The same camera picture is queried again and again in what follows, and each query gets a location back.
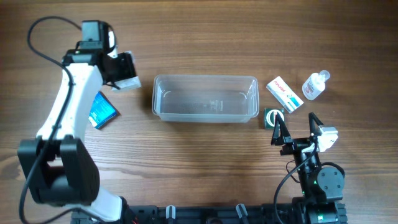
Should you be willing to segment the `white medicine box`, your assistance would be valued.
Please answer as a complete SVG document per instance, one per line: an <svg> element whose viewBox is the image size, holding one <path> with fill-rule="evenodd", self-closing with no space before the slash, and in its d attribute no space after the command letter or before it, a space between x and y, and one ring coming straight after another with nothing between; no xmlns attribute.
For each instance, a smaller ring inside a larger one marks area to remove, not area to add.
<svg viewBox="0 0 398 224"><path fill-rule="evenodd" d="M120 80L116 82L116 86L119 87L119 89L112 87L112 91L114 92L120 92L120 91L128 91L128 90L133 90L136 88L141 87L141 81L138 76L128 78L125 80Z"/></svg>

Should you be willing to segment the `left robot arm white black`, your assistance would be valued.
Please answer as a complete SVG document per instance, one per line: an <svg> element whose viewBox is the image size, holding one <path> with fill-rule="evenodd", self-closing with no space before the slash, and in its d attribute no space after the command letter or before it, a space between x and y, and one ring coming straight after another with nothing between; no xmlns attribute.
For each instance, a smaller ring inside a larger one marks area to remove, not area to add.
<svg viewBox="0 0 398 224"><path fill-rule="evenodd" d="M114 91L139 88L131 52L118 52L116 34L104 21L83 21L82 38L58 66L62 83L50 114L35 139L17 151L25 175L19 218L26 223L27 194L36 203L62 207L97 223L137 223L123 197L100 185L99 170L83 144L95 96L104 85Z"/></svg>

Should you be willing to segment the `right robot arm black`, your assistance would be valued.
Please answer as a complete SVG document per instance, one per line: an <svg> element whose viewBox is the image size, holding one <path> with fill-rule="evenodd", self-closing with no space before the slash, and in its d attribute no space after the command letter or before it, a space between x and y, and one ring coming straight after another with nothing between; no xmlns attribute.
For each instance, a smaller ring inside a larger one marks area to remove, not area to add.
<svg viewBox="0 0 398 224"><path fill-rule="evenodd" d="M276 223L347 223L343 199L345 171L333 162L320 162L319 153L331 148L338 139L338 130L325 126L314 113L308 114L310 136L292 138L279 114L274 118L271 144L282 146L282 156L292 155L295 167L282 179L274 194L273 209ZM292 199L288 208L279 208L282 186L298 174L302 196Z"/></svg>

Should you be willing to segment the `blue medicine box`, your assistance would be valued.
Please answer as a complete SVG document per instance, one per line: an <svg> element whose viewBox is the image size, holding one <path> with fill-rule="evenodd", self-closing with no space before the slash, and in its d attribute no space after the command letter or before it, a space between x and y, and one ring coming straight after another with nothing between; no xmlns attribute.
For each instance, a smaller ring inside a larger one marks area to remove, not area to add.
<svg viewBox="0 0 398 224"><path fill-rule="evenodd" d="M108 99L99 91L92 104L88 120L96 129L101 129L108 121L118 116L117 109L108 101Z"/></svg>

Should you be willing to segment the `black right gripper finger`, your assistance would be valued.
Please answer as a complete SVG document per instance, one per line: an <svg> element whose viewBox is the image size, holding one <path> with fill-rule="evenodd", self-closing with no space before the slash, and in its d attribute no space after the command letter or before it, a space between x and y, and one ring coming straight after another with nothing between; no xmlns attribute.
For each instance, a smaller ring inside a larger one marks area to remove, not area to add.
<svg viewBox="0 0 398 224"><path fill-rule="evenodd" d="M310 127L310 134L312 136L320 136L319 126L322 126L323 123L318 119L314 112L308 114L308 121Z"/></svg>
<svg viewBox="0 0 398 224"><path fill-rule="evenodd" d="M284 123L284 120L277 114L274 119L274 130L272 134L271 144L281 146L292 142L291 135Z"/></svg>

